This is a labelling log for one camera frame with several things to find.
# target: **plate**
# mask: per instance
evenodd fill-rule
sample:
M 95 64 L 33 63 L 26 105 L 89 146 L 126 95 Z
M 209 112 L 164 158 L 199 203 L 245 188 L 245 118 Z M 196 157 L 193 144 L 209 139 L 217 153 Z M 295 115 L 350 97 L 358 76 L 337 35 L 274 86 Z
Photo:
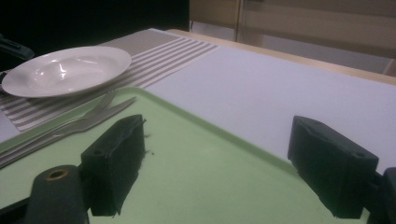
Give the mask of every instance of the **plate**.
M 55 51 L 23 63 L 3 79 L 9 94 L 29 97 L 66 96 L 96 88 L 124 72 L 131 55 L 111 47 Z

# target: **white table surface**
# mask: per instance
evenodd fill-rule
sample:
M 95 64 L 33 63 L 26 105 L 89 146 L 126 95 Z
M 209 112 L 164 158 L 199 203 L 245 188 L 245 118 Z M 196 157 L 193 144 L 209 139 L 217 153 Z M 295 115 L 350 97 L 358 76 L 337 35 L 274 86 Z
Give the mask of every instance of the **white table surface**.
M 148 87 L 287 159 L 293 116 L 319 120 L 396 166 L 396 86 L 221 47 Z

